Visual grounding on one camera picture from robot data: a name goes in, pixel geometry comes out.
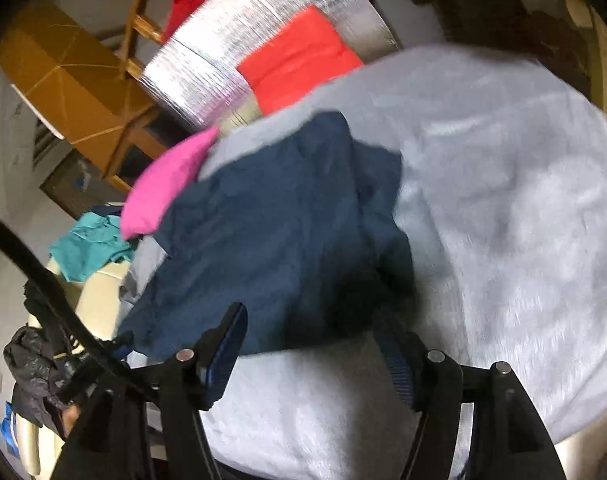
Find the grey bed sheet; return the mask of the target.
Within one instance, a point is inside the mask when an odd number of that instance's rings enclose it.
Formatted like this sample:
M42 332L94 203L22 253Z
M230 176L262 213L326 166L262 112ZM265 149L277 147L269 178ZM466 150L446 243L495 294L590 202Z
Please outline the grey bed sheet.
M606 412L607 116L538 64L416 48L232 133L195 182L326 112L401 156L414 295L399 321L462 364L511 364L554 442ZM204 418L215 457L268 478L398 477L418 418L371 327L241 351Z

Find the cream leather sofa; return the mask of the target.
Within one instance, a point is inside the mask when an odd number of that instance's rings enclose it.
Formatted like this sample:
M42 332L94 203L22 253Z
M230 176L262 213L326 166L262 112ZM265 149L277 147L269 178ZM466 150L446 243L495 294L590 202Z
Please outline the cream leather sofa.
M119 287L130 263L108 263L85 282L68 282L53 258L46 268L61 284L73 310L98 339L109 340L116 333L120 300ZM33 479L49 479L64 441L47 427L38 428L16 416L15 437L24 469Z

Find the wooden stair railing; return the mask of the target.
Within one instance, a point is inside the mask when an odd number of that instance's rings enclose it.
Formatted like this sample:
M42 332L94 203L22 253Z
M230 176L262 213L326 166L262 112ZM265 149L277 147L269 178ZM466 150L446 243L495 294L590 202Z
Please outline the wooden stair railing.
M137 41L144 38L161 44L162 28L145 14L148 0L133 0L125 22L123 40L119 50L119 77L140 80L145 65L136 58Z

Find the silver foil insulation panel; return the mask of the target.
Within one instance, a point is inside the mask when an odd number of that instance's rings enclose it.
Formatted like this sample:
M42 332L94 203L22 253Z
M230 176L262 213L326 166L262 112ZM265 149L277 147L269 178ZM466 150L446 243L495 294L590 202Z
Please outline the silver foil insulation panel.
M369 0L207 0L145 66L140 82L186 125L212 126L250 99L238 64L306 6L316 6L365 63L397 50Z

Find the pink pillow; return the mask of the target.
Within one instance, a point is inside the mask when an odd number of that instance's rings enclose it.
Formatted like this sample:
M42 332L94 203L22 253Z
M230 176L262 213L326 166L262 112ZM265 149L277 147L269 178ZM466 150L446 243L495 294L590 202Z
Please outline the pink pillow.
M218 127L193 134L155 159L135 181L120 217L125 240L154 233L186 185L195 180L214 142Z

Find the navy blue zip jacket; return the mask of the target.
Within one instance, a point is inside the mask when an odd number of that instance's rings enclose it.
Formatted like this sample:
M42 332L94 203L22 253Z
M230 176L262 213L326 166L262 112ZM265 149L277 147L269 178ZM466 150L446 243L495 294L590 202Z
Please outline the navy blue zip jacket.
M187 185L156 232L166 257L120 324L163 361L243 304L244 354L329 344L414 295L393 211L402 159L336 112Z

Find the teal garment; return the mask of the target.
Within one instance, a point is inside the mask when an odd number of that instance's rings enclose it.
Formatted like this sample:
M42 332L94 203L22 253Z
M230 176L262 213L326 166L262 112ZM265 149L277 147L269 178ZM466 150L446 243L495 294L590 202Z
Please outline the teal garment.
M109 263L131 261L134 248L122 237L118 216L87 212L49 253L68 282L84 282Z

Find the black garment on sofa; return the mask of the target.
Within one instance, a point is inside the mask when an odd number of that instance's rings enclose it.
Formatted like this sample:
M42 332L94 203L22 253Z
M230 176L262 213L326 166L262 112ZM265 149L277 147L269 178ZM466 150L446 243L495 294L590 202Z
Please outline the black garment on sofa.
M24 284L23 305L36 317L45 332L45 336L56 354L69 353L72 350L71 339L67 331L59 324L58 318L50 310L49 303L34 281Z

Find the wooden side table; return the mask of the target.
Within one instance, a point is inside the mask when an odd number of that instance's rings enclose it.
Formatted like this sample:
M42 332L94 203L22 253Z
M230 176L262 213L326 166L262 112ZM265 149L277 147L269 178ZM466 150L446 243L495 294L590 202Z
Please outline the wooden side table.
M607 115L607 24L590 0L412 0L445 37L530 56Z

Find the dark grey puffer jacket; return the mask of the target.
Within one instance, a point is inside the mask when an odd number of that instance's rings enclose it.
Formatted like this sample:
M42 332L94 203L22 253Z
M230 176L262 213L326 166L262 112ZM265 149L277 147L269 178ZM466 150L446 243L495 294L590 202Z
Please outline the dark grey puffer jacket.
M15 385L12 407L23 419L38 428L46 427L65 439L66 402L58 391L68 382L64 371L70 339L60 328L20 327L6 344L3 356Z

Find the red-orange pillow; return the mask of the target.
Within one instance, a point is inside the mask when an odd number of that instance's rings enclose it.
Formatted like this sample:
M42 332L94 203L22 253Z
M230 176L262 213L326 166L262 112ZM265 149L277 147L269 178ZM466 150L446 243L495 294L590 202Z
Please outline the red-orange pillow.
M363 65L326 16L315 6L307 6L247 55L237 70L266 116Z

